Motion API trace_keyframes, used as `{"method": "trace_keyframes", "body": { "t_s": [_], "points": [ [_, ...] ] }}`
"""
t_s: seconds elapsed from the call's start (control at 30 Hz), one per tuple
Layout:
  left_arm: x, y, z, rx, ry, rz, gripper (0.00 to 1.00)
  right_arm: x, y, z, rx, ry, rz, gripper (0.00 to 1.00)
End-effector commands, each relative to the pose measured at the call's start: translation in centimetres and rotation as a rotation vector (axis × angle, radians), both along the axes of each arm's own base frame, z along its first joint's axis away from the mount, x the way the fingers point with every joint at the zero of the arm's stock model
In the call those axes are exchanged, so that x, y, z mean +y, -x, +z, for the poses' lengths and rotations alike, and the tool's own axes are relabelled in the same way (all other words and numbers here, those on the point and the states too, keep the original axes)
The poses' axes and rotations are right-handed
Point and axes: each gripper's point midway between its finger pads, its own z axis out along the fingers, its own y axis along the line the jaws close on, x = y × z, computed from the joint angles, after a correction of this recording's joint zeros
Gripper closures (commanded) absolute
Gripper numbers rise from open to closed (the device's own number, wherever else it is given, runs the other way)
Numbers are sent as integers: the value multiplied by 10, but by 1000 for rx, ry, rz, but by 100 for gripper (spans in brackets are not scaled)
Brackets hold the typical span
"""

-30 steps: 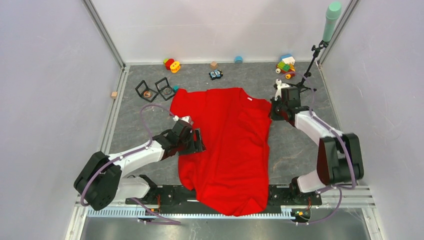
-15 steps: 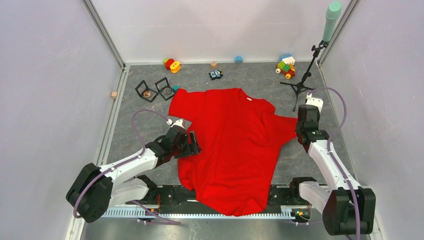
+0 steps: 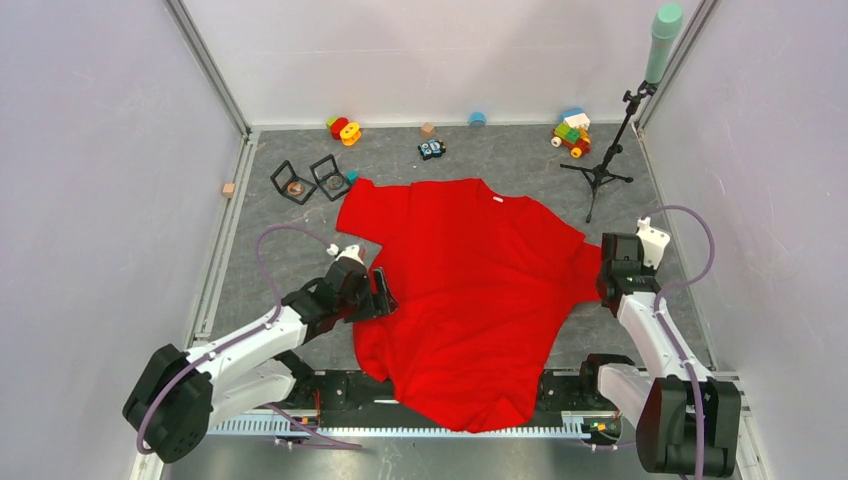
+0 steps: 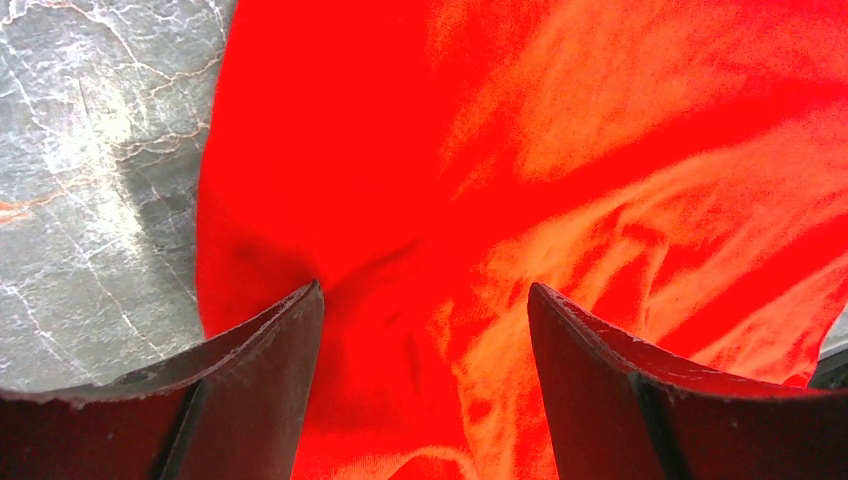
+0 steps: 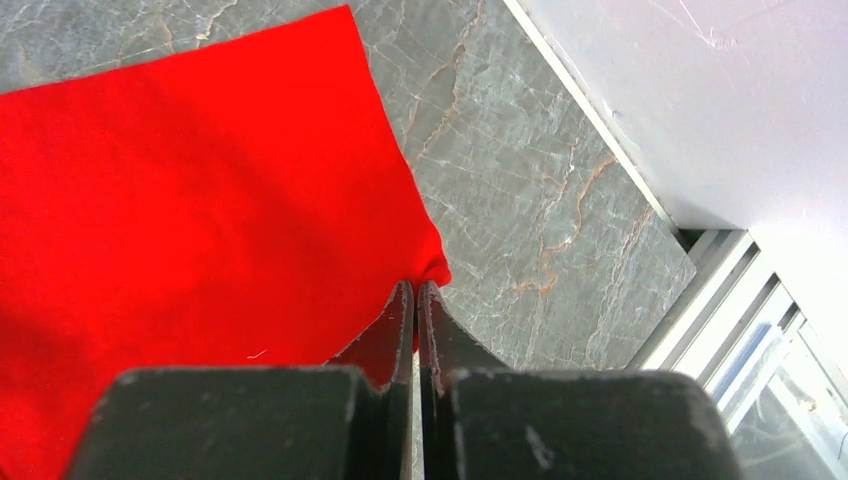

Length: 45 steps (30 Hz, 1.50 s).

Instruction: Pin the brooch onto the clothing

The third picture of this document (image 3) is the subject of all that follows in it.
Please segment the red t-shirt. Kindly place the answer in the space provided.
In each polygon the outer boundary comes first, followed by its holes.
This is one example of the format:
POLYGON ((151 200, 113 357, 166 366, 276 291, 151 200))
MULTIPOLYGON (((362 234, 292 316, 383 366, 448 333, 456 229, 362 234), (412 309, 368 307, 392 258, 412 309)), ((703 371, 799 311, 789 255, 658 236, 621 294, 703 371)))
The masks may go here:
POLYGON ((360 368, 453 431, 528 422, 564 321, 599 298, 600 248, 540 202, 479 178, 360 178, 336 227, 378 246, 373 264, 397 301, 354 326, 360 368))

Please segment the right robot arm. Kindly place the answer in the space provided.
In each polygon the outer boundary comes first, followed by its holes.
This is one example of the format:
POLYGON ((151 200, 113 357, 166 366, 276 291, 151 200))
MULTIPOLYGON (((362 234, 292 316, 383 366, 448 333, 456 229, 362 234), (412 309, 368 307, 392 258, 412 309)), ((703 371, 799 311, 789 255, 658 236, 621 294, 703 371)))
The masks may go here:
POLYGON ((591 408, 611 401, 631 422, 644 470, 729 478, 736 470, 742 396, 701 364, 673 322, 656 279, 669 240, 652 227, 603 234, 596 289, 645 366, 624 355, 590 354, 580 368, 578 396, 591 408))

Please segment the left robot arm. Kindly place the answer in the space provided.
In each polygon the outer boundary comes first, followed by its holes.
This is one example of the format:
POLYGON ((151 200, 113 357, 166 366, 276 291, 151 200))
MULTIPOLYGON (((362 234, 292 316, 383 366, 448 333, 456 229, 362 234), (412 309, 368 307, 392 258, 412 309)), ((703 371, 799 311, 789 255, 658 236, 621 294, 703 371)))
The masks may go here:
POLYGON ((188 350, 160 347, 122 408, 138 453, 174 463, 210 428, 247 410, 282 401, 306 405, 314 381, 298 371, 295 349, 339 322, 382 318, 397 307, 382 268, 370 270, 341 253, 324 276, 281 297, 248 325, 188 350))

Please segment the round orange brooch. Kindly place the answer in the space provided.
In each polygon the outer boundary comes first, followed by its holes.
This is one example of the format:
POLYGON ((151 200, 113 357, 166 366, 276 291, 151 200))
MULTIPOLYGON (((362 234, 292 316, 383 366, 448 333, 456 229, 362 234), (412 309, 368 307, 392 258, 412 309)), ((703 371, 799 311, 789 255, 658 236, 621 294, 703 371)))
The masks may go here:
POLYGON ((287 184, 286 192, 290 196, 298 197, 303 194, 305 190, 304 185, 299 181, 292 181, 287 184))

